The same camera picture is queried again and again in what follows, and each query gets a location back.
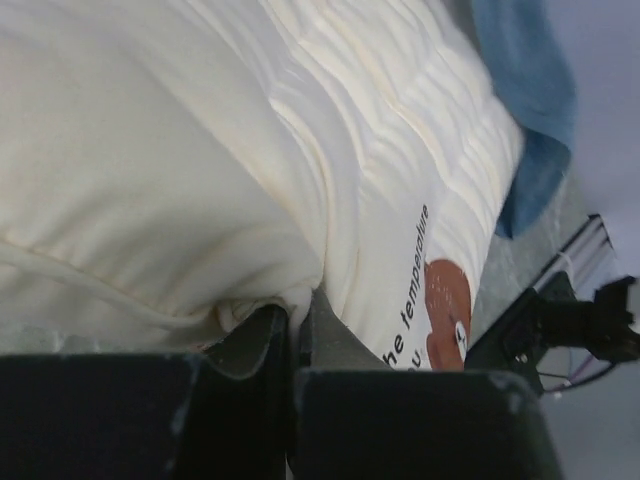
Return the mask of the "blue fabric pillowcase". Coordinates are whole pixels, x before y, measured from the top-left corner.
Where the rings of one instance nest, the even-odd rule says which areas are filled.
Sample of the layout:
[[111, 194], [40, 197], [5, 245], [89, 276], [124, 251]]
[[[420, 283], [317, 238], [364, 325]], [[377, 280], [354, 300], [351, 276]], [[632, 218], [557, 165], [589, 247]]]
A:
[[544, 1], [473, 1], [471, 11], [495, 93], [524, 133], [496, 226], [513, 239], [542, 215], [569, 168], [577, 88]]

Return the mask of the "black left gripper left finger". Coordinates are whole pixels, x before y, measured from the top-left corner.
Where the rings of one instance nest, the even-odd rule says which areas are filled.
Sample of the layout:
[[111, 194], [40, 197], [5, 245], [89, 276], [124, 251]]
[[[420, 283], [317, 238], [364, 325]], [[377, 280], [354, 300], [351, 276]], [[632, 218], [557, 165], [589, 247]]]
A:
[[1, 360], [5, 479], [281, 479], [287, 317], [203, 353]]

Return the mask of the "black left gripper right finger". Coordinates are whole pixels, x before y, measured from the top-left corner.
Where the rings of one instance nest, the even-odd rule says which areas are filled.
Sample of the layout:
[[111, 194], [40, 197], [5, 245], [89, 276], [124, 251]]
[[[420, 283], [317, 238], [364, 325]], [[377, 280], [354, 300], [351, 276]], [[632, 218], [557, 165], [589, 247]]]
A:
[[539, 402], [504, 371], [393, 370], [323, 292], [299, 331], [298, 479], [559, 479]]

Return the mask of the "cream bear print pillow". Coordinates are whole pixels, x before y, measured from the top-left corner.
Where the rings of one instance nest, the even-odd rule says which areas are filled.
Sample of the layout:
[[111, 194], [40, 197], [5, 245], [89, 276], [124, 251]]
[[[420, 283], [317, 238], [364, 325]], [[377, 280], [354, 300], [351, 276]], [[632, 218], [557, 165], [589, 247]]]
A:
[[5, 1], [1, 322], [196, 347], [319, 292], [458, 369], [523, 143], [439, 1]]

